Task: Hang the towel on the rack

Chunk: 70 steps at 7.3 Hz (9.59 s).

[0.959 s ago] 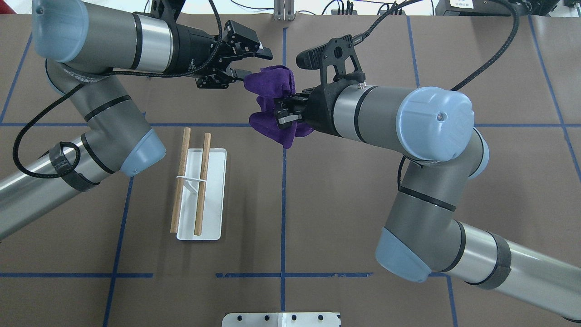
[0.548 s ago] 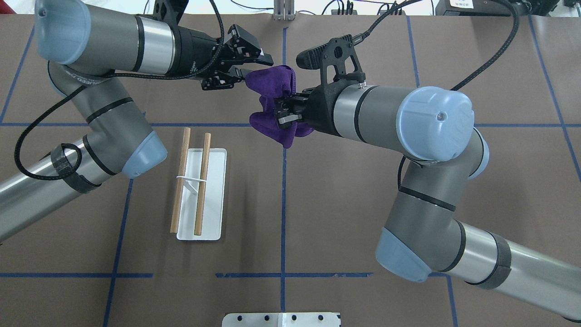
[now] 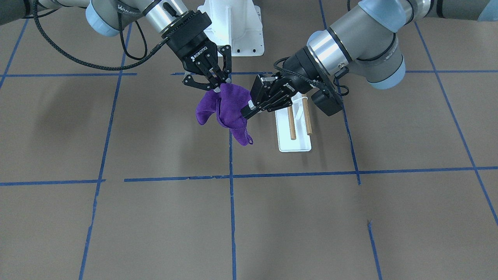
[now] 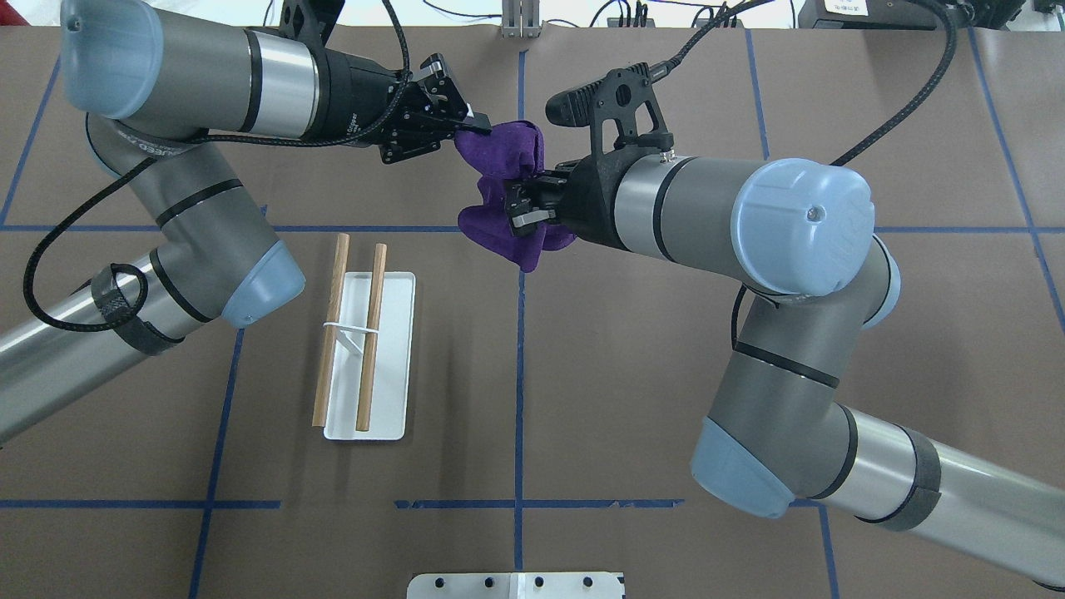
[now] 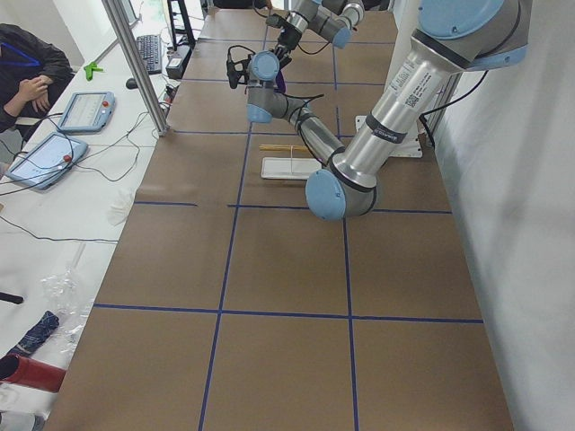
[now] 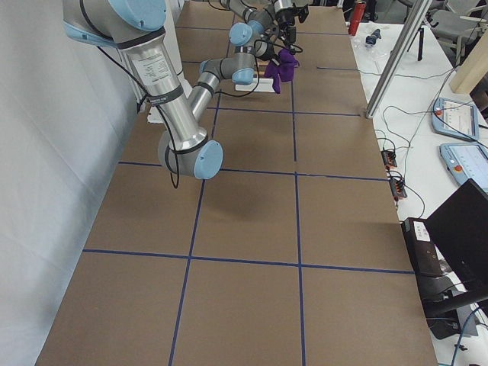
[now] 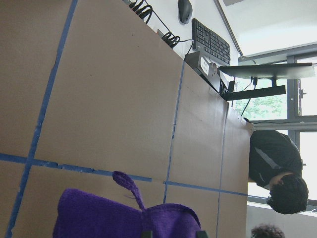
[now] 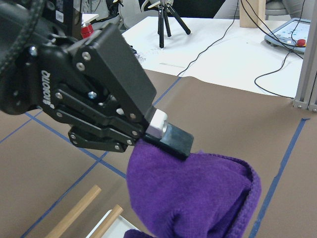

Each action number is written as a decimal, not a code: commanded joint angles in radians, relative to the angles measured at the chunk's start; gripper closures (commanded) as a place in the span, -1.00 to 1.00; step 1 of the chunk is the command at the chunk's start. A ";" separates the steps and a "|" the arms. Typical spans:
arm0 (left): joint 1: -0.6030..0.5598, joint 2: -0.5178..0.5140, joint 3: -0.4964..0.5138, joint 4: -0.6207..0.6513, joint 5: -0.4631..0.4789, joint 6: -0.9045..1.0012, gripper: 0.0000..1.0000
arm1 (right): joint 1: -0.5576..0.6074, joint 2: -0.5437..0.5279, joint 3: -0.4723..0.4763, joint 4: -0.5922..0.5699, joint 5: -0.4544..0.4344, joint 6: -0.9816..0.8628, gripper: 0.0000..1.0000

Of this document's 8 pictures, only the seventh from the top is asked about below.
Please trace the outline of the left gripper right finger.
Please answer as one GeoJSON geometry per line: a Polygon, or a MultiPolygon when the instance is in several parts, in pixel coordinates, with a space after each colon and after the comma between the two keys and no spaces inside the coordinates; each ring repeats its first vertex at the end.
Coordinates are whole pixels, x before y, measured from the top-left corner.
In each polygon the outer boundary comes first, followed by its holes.
{"type": "Polygon", "coordinates": [[[207,231],[196,231],[196,238],[209,238],[207,231]]]}

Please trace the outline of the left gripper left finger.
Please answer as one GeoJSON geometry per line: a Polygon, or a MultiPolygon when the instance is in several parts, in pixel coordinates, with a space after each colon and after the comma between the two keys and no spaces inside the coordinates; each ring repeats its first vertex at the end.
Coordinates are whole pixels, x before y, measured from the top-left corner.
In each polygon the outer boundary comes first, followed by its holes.
{"type": "Polygon", "coordinates": [[[152,231],[142,231],[141,238],[153,238],[152,231]]]}

